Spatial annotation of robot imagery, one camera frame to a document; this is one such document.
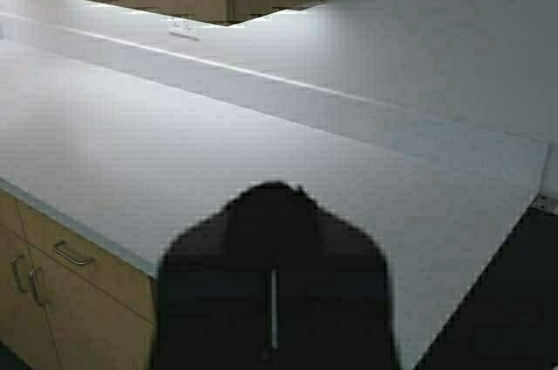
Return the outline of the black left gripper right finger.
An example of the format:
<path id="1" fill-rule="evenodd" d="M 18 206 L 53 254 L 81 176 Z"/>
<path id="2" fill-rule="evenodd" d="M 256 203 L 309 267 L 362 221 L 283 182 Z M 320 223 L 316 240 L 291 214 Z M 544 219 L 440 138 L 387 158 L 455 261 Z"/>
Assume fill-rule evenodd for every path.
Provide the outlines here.
<path id="1" fill-rule="evenodd" d="M 387 258 L 374 238 L 302 188 L 303 257 L 276 273 L 280 369 L 398 369 Z"/>

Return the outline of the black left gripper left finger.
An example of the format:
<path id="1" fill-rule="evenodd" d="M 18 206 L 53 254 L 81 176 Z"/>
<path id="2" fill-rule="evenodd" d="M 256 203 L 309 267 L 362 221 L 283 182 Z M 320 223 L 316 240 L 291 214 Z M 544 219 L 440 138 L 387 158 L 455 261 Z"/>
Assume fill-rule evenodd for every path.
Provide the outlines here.
<path id="1" fill-rule="evenodd" d="M 153 368 L 274 368 L 270 273 L 257 262 L 278 206 L 278 182 L 264 182 L 173 239 L 157 270 Z"/>

